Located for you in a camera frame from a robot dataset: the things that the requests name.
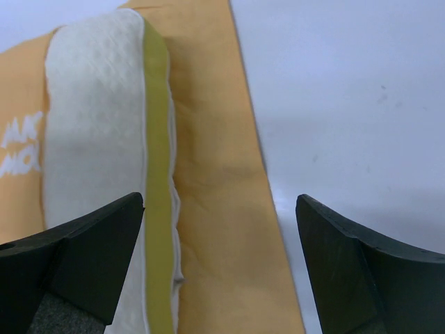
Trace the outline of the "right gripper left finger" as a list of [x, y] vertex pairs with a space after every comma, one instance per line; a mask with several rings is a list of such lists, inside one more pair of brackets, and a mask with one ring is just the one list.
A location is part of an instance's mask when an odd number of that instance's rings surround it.
[[1, 245], [2, 333], [103, 333], [113, 322], [143, 217], [130, 193]]

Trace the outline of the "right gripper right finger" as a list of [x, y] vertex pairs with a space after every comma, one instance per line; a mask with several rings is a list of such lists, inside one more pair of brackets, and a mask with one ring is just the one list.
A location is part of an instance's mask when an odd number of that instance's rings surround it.
[[296, 219], [323, 333], [444, 332], [444, 255], [308, 195], [298, 196]]

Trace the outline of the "orange pillowcase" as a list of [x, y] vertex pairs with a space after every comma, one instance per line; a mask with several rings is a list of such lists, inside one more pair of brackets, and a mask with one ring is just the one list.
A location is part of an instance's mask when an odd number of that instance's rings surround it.
[[[228, 2], [129, 1], [114, 10], [123, 8], [149, 22], [170, 57], [184, 277], [176, 333], [303, 333]], [[1, 53], [1, 245], [51, 229], [45, 61], [63, 27]]]

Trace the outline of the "cream quilted pillow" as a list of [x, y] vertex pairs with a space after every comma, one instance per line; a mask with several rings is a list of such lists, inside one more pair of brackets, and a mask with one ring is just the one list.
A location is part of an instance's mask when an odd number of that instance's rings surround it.
[[139, 192], [145, 213], [107, 333], [176, 333], [183, 282], [173, 181], [177, 155], [170, 57], [163, 38], [123, 8], [64, 26], [45, 61], [48, 227]]

